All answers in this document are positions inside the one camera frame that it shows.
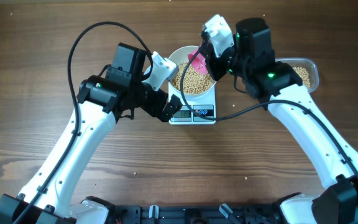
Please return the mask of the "pink plastic scoop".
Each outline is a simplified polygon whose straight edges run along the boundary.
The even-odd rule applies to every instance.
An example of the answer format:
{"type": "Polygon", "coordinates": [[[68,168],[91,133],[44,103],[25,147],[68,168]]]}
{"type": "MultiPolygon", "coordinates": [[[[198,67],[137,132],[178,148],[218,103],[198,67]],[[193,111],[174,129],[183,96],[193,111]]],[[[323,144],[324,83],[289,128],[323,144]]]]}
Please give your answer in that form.
{"type": "Polygon", "coordinates": [[[200,43],[199,47],[196,47],[195,45],[188,46],[188,60],[190,61],[192,58],[194,58],[191,62],[191,66],[200,74],[207,75],[208,74],[208,68],[206,63],[206,58],[199,52],[197,54],[197,51],[199,51],[199,48],[204,46],[204,42],[200,43]]]}

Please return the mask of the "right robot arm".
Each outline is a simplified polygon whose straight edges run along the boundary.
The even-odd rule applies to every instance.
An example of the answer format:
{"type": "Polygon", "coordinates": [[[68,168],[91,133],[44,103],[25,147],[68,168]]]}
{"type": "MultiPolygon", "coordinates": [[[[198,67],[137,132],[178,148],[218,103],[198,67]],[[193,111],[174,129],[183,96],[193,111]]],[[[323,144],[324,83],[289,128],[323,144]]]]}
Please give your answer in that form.
{"type": "Polygon", "coordinates": [[[323,193],[278,203],[287,223],[358,223],[358,152],[316,106],[300,76],[275,58],[270,29],[253,17],[229,27],[220,15],[203,25],[201,54],[213,80],[230,73],[288,129],[314,166],[323,193]]]}

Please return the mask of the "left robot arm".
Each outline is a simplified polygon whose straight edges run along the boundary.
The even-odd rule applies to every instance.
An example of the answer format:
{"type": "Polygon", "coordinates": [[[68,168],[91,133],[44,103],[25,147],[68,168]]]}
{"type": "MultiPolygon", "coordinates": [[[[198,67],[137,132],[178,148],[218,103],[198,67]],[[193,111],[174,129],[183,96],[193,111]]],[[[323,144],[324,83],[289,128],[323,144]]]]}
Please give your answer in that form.
{"type": "Polygon", "coordinates": [[[74,189],[96,148],[126,110],[141,108],[167,122],[181,108],[177,96],[161,89],[177,73],[176,63],[151,56],[143,77],[146,52],[119,44],[106,76],[84,80],[70,122],[44,164],[15,197],[0,198],[0,223],[117,223],[113,204],[87,197],[71,205],[74,189]]]}

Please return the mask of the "soybeans in bowl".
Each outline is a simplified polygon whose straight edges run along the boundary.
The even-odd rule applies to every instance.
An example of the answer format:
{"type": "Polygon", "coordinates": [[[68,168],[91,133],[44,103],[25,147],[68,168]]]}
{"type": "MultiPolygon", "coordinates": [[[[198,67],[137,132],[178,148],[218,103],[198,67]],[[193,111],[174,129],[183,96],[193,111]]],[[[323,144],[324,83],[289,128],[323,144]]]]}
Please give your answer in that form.
{"type": "MultiPolygon", "coordinates": [[[[183,74],[184,68],[187,63],[183,62],[178,66],[178,73],[172,80],[172,85],[177,89],[180,88],[181,75],[183,74]]],[[[186,70],[184,79],[183,79],[183,92],[189,95],[196,95],[203,93],[211,87],[212,80],[209,75],[203,75],[200,72],[197,72],[191,65],[186,70]]]]}

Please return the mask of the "white digital kitchen scale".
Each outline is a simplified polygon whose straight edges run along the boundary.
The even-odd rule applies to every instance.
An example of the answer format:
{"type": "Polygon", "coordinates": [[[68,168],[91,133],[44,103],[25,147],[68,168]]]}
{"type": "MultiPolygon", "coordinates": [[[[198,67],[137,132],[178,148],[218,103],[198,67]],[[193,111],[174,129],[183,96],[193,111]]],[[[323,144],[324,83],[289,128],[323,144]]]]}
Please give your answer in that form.
{"type": "Polygon", "coordinates": [[[204,124],[214,124],[216,118],[216,98],[215,98],[215,87],[212,84],[211,88],[197,95],[187,95],[185,94],[186,101],[195,110],[199,115],[205,116],[207,118],[212,118],[212,120],[200,118],[197,115],[188,109],[186,104],[184,104],[183,99],[181,98],[180,92],[171,84],[168,84],[168,94],[170,96],[175,95],[180,98],[183,106],[181,109],[176,112],[173,117],[170,119],[169,123],[172,125],[204,125],[204,124]]]}

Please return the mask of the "soybeans in container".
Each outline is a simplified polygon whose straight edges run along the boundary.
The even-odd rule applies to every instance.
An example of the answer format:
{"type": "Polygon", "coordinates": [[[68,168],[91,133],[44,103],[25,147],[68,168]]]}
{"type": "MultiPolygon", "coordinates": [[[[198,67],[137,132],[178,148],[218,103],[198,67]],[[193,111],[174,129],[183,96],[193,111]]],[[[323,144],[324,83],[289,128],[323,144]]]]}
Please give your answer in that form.
{"type": "Polygon", "coordinates": [[[303,67],[293,67],[294,71],[300,76],[302,79],[303,85],[307,87],[307,89],[310,89],[311,83],[310,83],[310,74],[307,71],[306,68],[303,67]]]}

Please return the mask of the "clear plastic container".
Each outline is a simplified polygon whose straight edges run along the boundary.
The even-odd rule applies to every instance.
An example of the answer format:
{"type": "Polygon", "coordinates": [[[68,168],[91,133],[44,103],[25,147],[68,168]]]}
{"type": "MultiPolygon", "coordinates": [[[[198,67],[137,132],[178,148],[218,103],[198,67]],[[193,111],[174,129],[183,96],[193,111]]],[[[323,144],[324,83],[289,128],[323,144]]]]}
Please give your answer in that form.
{"type": "Polygon", "coordinates": [[[319,73],[316,64],[308,58],[277,58],[276,62],[283,62],[293,67],[306,68],[310,74],[311,87],[308,90],[309,93],[315,91],[319,85],[319,73]]]}

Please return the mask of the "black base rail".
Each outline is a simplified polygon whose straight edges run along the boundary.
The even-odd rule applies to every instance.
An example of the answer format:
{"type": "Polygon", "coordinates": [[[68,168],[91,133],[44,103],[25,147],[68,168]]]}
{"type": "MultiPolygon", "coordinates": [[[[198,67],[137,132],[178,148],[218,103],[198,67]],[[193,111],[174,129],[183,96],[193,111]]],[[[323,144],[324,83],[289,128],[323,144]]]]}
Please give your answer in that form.
{"type": "Polygon", "coordinates": [[[191,224],[191,223],[287,223],[277,203],[233,206],[165,207],[115,205],[107,217],[113,224],[191,224]]]}

